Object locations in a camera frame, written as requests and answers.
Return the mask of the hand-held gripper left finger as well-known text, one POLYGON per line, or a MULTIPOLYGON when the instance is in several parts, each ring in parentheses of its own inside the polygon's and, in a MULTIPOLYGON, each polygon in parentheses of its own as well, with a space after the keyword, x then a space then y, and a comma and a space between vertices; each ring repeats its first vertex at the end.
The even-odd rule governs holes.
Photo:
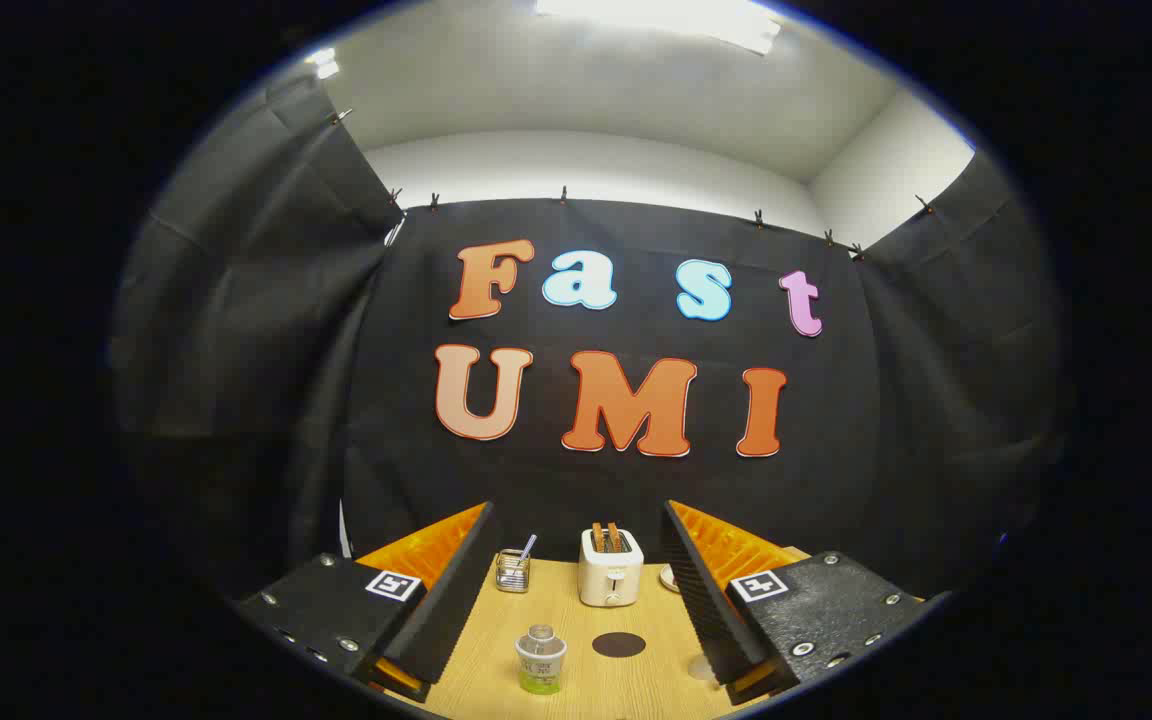
POLYGON ((425 702, 497 553, 477 503, 361 559, 319 555, 238 602, 238 614, 317 665, 425 702))

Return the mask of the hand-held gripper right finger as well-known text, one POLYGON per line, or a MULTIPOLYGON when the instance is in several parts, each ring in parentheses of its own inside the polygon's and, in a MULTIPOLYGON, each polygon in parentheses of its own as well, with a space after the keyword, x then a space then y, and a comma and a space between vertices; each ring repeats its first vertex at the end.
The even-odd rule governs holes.
POLYGON ((733 705, 826 683, 948 601, 905 592, 838 550, 796 556, 679 501, 664 502, 662 528, 687 616, 733 705))

